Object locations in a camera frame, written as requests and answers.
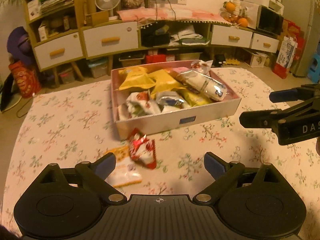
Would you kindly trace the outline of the orange biscuit packet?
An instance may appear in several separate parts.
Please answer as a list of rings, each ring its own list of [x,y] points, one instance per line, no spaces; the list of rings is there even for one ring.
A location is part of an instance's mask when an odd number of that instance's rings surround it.
[[[113,187],[124,187],[142,182],[142,175],[131,159],[128,146],[112,148],[108,151],[116,156],[116,167],[105,181]]]

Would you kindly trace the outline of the red white candy packet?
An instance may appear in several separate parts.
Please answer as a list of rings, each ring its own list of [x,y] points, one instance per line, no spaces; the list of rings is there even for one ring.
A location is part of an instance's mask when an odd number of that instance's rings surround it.
[[[130,133],[127,140],[131,159],[146,168],[155,169],[157,166],[155,141],[137,128]]]

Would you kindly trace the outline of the clear white rice cake packet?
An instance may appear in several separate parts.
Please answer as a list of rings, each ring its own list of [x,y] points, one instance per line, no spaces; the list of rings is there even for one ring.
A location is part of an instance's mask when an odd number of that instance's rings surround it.
[[[193,69],[183,71],[176,77],[182,83],[215,101],[222,101],[227,95],[228,89],[223,83]]]

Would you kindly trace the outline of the white nut snack packet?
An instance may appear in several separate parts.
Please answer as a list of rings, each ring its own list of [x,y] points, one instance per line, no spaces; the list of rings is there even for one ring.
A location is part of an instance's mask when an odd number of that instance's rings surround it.
[[[150,98],[146,91],[131,93],[126,99],[125,105],[132,118],[161,113],[155,100]]]

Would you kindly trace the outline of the small yellow snack bag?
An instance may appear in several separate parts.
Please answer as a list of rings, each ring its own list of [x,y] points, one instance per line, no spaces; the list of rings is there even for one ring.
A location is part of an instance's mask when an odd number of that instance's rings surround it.
[[[142,66],[127,67],[118,71],[119,76],[124,78],[119,90],[131,88],[150,89],[155,86],[155,81],[149,77],[148,70]]]

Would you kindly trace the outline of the yellow cracker bag blue logo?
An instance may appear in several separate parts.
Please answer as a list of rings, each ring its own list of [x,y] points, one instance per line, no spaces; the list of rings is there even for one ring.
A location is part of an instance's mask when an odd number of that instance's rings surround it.
[[[212,103],[212,100],[202,94],[195,94],[186,89],[179,90],[178,94],[180,94],[180,96],[182,96],[191,107],[203,106]]]

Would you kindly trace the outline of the white pecan snack packet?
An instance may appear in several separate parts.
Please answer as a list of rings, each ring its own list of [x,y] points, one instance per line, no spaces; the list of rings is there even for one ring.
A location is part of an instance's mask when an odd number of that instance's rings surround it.
[[[203,60],[195,60],[191,63],[191,69],[203,74],[208,75],[209,71],[212,67],[213,60],[203,61]]]

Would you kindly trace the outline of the yellow snack bag plain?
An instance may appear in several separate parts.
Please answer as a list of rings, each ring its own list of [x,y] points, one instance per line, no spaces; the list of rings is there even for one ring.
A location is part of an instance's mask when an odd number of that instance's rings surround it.
[[[150,96],[155,99],[157,93],[172,91],[175,89],[185,89],[184,85],[175,80],[166,70],[160,69],[151,72],[148,76],[155,81],[155,86],[150,92]]]

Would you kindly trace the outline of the floral tablecloth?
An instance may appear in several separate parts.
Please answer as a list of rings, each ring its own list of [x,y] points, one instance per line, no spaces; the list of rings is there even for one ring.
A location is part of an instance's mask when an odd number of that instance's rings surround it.
[[[89,85],[38,95],[17,135],[4,190],[1,223],[18,233],[14,206],[49,164],[73,167],[95,161],[125,145],[112,120],[111,85]],[[139,168],[142,182],[120,191],[131,194],[195,195],[212,182],[203,166],[204,154],[248,167],[272,163],[292,185],[307,209],[302,239],[319,239],[319,155],[315,140],[280,146],[269,129],[245,129],[237,114],[203,124],[154,134],[157,166]]]

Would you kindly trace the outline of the blue silver snack packet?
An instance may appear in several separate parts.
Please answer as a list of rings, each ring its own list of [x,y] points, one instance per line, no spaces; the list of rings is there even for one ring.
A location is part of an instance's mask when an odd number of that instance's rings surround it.
[[[190,108],[191,106],[175,91],[164,91],[156,93],[156,102],[159,106],[175,107],[179,109]]]

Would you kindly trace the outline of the pink silver cardboard box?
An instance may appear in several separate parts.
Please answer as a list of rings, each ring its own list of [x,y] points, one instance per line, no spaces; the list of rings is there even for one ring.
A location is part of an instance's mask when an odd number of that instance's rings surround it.
[[[240,97],[209,68],[172,61],[114,69],[112,113],[120,139],[234,115]]]

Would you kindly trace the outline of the oranges on stand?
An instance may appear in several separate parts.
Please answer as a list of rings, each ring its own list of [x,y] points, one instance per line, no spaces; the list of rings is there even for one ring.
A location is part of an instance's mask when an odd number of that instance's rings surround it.
[[[220,16],[225,21],[239,27],[247,28],[249,25],[247,9],[241,5],[240,0],[225,1],[220,9]]]

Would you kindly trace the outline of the orange printed bag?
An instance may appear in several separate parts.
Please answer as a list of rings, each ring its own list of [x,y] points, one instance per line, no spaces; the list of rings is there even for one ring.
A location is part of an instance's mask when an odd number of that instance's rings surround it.
[[[9,70],[23,98],[31,98],[33,94],[41,90],[41,84],[33,66],[27,66],[22,61],[17,61],[9,65]]]

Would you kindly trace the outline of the clear plastic storage bin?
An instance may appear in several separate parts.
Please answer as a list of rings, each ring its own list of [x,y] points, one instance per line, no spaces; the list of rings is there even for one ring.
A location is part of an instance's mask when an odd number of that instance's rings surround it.
[[[142,64],[145,59],[145,54],[143,53],[132,53],[132,54],[121,54],[119,56],[119,62],[122,67],[130,67]]]

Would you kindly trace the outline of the red storage box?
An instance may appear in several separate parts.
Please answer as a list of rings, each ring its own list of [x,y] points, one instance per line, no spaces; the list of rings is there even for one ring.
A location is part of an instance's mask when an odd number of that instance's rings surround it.
[[[157,55],[146,55],[145,63],[160,63],[160,62],[171,62],[175,61],[175,55],[165,55],[165,54],[157,54]]]

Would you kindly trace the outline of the wooden cabinet with white drawers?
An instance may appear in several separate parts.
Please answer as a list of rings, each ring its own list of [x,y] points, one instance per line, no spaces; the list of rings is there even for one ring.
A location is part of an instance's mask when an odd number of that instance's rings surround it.
[[[24,0],[25,9],[39,0]],[[79,60],[106,59],[106,74],[114,55],[153,49],[198,49],[211,46],[249,48],[275,53],[279,41],[273,34],[232,24],[158,21],[146,25],[110,19],[107,11],[85,14],[85,0],[62,3],[44,14],[26,14],[27,32],[39,71],[52,70],[55,84],[61,72],[83,74]]]

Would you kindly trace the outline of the pink cloth runner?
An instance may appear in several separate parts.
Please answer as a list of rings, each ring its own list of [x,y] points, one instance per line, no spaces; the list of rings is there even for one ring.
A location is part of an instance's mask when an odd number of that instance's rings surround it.
[[[158,21],[191,21],[231,24],[219,14],[181,7],[138,8],[119,10],[117,13],[123,22],[137,22],[139,25],[146,25]]]

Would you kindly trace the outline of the purple plush toy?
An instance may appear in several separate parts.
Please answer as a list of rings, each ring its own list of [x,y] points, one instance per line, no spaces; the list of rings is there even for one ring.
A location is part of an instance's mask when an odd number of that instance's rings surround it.
[[[7,40],[7,51],[13,59],[20,60],[27,66],[34,63],[29,35],[23,27],[17,27],[10,33]]]

